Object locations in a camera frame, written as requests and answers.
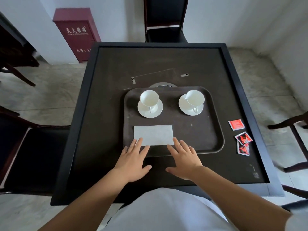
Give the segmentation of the person's left hand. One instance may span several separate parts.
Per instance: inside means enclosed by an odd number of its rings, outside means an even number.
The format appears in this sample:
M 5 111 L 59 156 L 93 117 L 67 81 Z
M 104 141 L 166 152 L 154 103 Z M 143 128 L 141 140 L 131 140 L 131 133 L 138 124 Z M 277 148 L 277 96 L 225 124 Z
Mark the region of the person's left hand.
M 148 153 L 149 146 L 145 146 L 140 153 L 135 152 L 136 139 L 133 139 L 130 146 L 128 146 L 128 151 L 125 155 L 119 157 L 117 163 L 114 167 L 114 171 L 120 177 L 120 179 L 125 183 L 135 182 L 144 176 L 141 176 L 141 169 L 143 166 L 144 159 Z

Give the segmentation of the person's right hand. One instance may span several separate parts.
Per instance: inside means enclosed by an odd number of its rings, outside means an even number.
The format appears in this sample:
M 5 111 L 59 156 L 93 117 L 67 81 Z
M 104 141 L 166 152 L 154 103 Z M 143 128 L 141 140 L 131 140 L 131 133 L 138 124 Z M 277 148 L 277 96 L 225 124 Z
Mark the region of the person's right hand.
M 179 170 L 179 176 L 177 177 L 192 181 L 195 170 L 203 165 L 198 158 L 198 155 L 197 157 L 194 157 L 194 155 L 190 152 L 189 146 L 183 140 L 181 140 L 181 145 L 184 148 L 183 154 L 178 154 L 176 148 L 171 145 L 167 145 L 167 149 L 175 161 L 175 167 Z

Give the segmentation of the person's left forearm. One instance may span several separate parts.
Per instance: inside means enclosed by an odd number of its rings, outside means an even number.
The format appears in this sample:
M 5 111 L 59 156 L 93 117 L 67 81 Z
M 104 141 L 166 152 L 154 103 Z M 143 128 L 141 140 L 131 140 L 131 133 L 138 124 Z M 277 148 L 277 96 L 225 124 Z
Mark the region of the person's left forearm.
M 129 182 L 129 170 L 112 169 L 38 231 L 96 231 L 115 198 Z

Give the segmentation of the white paper napkin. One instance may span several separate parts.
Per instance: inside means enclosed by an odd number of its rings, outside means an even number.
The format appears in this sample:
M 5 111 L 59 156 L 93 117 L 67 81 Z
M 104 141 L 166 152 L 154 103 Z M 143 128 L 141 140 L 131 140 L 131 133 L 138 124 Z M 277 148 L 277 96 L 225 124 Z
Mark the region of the white paper napkin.
M 142 138 L 141 146 L 173 145 L 172 125 L 134 126 L 134 139 Z

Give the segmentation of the dark brown serving tray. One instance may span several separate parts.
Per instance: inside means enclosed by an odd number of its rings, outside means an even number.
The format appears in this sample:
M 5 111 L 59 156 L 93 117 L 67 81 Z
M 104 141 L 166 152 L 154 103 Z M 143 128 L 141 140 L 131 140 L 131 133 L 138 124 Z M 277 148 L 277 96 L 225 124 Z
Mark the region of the dark brown serving tray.
M 140 95 L 146 90 L 158 93 L 163 103 L 162 113 L 155 118 L 142 116 L 137 109 Z M 200 91 L 204 97 L 204 109 L 196 116 L 189 116 L 179 108 L 179 99 L 190 90 Z M 173 135 L 194 147 L 197 154 L 219 152 L 225 143 L 220 122 L 210 92 L 200 86 L 135 88 L 124 97 L 123 146 L 134 139 L 134 126 L 172 125 Z M 147 157 L 168 156 L 170 152 L 164 146 L 150 146 Z

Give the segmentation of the white saucer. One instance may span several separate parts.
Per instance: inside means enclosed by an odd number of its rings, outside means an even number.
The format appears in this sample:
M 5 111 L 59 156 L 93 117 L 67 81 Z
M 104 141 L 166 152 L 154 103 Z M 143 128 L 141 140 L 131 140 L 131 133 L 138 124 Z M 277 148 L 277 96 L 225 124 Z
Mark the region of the white saucer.
M 188 103 L 188 101 L 186 100 L 186 94 L 183 94 L 180 99 L 179 99 L 179 108 L 180 110 L 185 113 L 186 115 L 189 116 L 196 116 L 199 115 L 203 109 L 204 109 L 204 105 L 200 105 L 198 107 L 194 107 L 193 105 L 191 105 L 190 103 Z
M 159 99 L 158 103 L 153 106 L 146 106 L 142 103 L 141 100 L 138 102 L 137 106 L 138 112 L 146 118 L 155 118 L 158 117 L 163 111 L 163 103 Z

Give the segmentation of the person's white shirt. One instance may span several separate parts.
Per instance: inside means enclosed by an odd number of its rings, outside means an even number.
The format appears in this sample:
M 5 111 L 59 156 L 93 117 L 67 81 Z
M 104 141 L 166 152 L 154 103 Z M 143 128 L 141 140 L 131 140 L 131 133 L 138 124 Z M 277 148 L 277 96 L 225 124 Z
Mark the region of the person's white shirt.
M 147 192 L 100 231 L 237 231 L 212 201 L 175 189 Z

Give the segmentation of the white teacup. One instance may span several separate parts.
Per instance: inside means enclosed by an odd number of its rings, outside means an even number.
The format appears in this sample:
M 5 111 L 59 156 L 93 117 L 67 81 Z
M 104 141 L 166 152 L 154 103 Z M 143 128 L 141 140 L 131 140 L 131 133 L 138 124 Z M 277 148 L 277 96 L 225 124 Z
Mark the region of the white teacup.
M 153 90 L 146 90 L 140 95 L 141 103 L 148 108 L 151 114 L 156 112 L 159 100 L 158 93 Z
M 203 107 L 205 97 L 198 90 L 190 90 L 186 93 L 185 100 L 188 102 L 192 110 L 197 114 L 201 110 L 201 107 Z

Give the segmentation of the black and red packet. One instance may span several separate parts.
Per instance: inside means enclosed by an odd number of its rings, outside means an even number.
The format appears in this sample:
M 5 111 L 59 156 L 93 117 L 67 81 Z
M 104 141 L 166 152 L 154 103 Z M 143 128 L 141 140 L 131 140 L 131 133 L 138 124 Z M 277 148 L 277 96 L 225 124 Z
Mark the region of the black and red packet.
M 249 143 L 242 145 L 237 141 L 237 153 L 240 155 L 250 156 Z
M 246 145 L 246 144 L 249 144 L 253 141 L 253 139 L 248 135 L 248 133 L 245 131 L 245 132 L 242 132 L 236 136 L 234 136 L 235 139 L 241 144 L 241 145 Z

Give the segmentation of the red tea bag packet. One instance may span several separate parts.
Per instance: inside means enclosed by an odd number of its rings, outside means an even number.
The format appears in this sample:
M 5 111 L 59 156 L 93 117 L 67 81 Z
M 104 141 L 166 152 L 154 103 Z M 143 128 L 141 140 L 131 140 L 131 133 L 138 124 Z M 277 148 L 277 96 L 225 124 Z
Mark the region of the red tea bag packet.
M 241 119 L 228 121 L 228 123 L 233 131 L 245 129 L 245 125 Z

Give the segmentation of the round grey table disc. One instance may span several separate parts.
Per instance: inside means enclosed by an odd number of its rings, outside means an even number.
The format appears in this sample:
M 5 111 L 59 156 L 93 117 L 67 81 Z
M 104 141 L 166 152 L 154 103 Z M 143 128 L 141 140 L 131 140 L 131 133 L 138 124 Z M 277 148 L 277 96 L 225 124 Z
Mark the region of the round grey table disc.
M 149 86 L 149 88 L 158 88 L 158 87 L 164 88 L 164 87 L 177 87 L 177 86 L 172 83 L 168 83 L 168 82 L 158 82 L 158 83 L 155 83 Z

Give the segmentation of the black square table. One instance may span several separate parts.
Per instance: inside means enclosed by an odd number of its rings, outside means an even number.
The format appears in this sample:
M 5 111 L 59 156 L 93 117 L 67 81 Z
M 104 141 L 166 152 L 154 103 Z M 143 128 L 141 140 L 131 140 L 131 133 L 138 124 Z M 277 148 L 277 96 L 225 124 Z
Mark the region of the black square table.
M 261 197 L 284 197 L 225 44 L 101 42 L 87 63 L 52 206 L 69 205 L 114 167 L 124 148 L 126 93 L 158 82 L 210 92 L 225 143 L 219 152 L 198 154 L 205 166 Z M 228 121 L 237 119 L 245 129 L 231 129 Z M 245 131 L 253 139 L 250 156 L 237 153 L 234 136 Z

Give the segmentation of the black padded wooden chair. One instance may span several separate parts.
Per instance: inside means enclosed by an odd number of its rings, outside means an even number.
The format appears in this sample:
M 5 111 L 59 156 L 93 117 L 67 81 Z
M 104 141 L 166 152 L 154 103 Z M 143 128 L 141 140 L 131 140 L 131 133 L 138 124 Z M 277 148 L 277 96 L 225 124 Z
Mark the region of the black padded wooden chair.
M 145 42 L 187 43 L 183 33 L 188 0 L 143 0 Z
M 0 195 L 51 197 L 70 125 L 40 125 L 0 106 Z

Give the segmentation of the red fire extinguisher cabinet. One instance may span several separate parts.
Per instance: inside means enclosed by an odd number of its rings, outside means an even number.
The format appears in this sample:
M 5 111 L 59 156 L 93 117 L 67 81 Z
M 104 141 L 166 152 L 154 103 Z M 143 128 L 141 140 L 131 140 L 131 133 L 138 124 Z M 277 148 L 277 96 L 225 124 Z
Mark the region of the red fire extinguisher cabinet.
M 56 24 L 78 62 L 88 61 L 94 42 L 100 42 L 90 8 L 56 8 Z

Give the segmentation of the dark wooden furniture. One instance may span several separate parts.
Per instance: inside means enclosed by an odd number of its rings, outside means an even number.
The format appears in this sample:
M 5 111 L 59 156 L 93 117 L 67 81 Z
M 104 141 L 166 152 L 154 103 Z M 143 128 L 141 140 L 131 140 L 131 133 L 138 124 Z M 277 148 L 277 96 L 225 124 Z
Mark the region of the dark wooden furniture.
M 36 49 L 0 12 L 0 72 L 11 73 L 28 85 L 36 84 L 27 79 L 17 67 L 39 67 Z

